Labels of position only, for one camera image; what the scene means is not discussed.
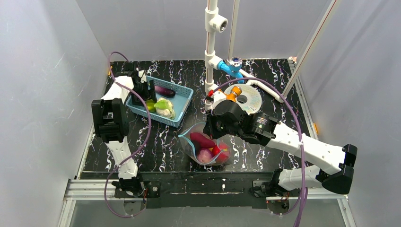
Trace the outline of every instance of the black marble tabletop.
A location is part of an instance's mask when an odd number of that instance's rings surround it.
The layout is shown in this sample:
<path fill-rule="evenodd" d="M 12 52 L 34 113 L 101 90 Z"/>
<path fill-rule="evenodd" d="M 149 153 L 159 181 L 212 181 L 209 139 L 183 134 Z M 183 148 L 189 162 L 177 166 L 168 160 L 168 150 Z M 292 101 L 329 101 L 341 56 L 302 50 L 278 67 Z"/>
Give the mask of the black marble tabletop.
<path fill-rule="evenodd" d="M 218 171 L 218 172 L 271 172 L 277 168 L 298 168 L 300 159 L 286 152 L 250 145 L 244 143 L 240 138 L 231 137 L 234 161 L 226 166 L 200 166 L 182 152 L 178 135 L 195 123 L 205 121 L 205 109 L 203 100 L 205 98 L 204 61 L 140 61 L 139 66 L 147 69 L 147 75 L 171 81 L 173 83 L 190 87 L 194 90 L 191 104 L 183 118 L 179 128 L 167 126 L 163 123 L 152 121 L 151 136 L 145 148 L 134 158 L 141 172 L 189 172 L 189 171 Z M 113 72 L 133 69 L 133 62 L 113 62 Z M 243 69 L 258 78 L 267 80 L 280 92 L 284 90 L 291 71 L 288 61 L 279 60 L 245 60 Z M 230 79 L 222 71 L 214 70 L 216 84 L 221 84 Z M 109 77 L 106 91 L 111 86 Z M 262 96 L 262 111 L 285 122 L 289 127 L 295 128 L 291 113 L 273 97 L 265 94 L 258 88 Z M 302 132 L 309 135 L 301 104 L 295 87 L 292 87 L 288 95 L 288 102 L 293 106 Z M 128 108 L 126 114 L 130 123 L 128 142 L 131 152 L 143 142 L 148 127 L 147 118 L 132 113 Z M 114 160 L 110 150 L 102 142 L 101 138 L 92 136 L 89 151 L 85 160 L 83 172 L 110 172 L 114 168 Z"/>

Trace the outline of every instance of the clear plastic bag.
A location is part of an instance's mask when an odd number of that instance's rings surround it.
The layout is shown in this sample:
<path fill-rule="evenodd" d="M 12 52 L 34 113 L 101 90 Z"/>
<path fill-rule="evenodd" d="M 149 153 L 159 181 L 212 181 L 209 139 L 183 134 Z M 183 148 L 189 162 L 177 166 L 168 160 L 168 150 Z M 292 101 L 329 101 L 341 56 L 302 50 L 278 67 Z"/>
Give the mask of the clear plastic bag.
<path fill-rule="evenodd" d="M 227 143 L 229 137 L 212 140 L 202 132 L 205 125 L 204 122 L 197 123 L 178 136 L 183 152 L 202 166 L 220 166 L 229 163 L 232 154 Z"/>

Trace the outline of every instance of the purple eggplant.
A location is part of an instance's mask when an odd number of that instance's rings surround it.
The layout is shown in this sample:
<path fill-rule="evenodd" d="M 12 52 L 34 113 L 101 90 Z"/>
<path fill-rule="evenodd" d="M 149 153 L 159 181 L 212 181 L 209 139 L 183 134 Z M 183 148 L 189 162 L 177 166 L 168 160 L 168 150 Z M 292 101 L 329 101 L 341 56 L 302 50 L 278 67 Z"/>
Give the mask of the purple eggplant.
<path fill-rule="evenodd" d="M 167 98 L 172 98 L 175 96 L 175 91 L 165 88 L 165 87 L 155 86 L 155 91 L 159 95 L 165 96 Z"/>

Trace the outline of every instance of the white disc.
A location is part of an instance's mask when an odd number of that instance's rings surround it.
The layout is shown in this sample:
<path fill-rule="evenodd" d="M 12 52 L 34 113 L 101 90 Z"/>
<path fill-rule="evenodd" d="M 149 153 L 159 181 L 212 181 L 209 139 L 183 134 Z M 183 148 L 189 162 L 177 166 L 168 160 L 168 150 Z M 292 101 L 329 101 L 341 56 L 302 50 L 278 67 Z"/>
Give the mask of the white disc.
<path fill-rule="evenodd" d="M 224 93 L 230 94 L 234 86 L 238 86 L 242 89 L 242 93 L 236 98 L 238 105 L 248 114 L 258 112 L 262 106 L 262 96 L 259 94 L 259 91 L 250 85 L 233 84 L 229 86 Z"/>

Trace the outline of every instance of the blue plastic basket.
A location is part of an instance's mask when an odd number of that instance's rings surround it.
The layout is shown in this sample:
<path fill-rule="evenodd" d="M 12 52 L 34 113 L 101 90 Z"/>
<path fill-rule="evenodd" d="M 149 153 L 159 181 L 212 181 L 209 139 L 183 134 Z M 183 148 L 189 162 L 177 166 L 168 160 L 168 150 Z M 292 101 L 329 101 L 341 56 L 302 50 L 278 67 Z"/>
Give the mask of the blue plastic basket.
<path fill-rule="evenodd" d="M 157 99 L 159 99 L 160 97 L 163 97 L 167 100 L 170 100 L 173 103 L 173 109 L 175 111 L 175 118 L 168 119 L 168 118 L 162 117 L 156 113 L 150 113 L 150 118 L 152 120 L 162 122 L 164 124 L 171 125 L 173 127 L 178 128 L 181 121 L 183 120 L 184 113 L 185 113 L 185 111 L 187 111 L 189 103 L 192 100 L 193 90 L 188 87 L 183 87 L 181 85 L 177 85 L 177 84 L 167 82 L 162 79 L 150 77 L 150 76 L 146 76 L 146 80 L 148 82 L 153 80 L 155 82 L 155 86 L 166 87 L 166 88 L 169 88 L 169 89 L 172 89 L 173 91 L 175 91 L 175 96 L 173 98 L 167 98 L 167 97 L 161 96 L 158 93 L 156 93 Z M 134 113 L 139 114 L 144 117 L 147 117 L 145 108 L 143 106 L 132 104 L 131 96 L 129 96 L 126 105 Z"/>

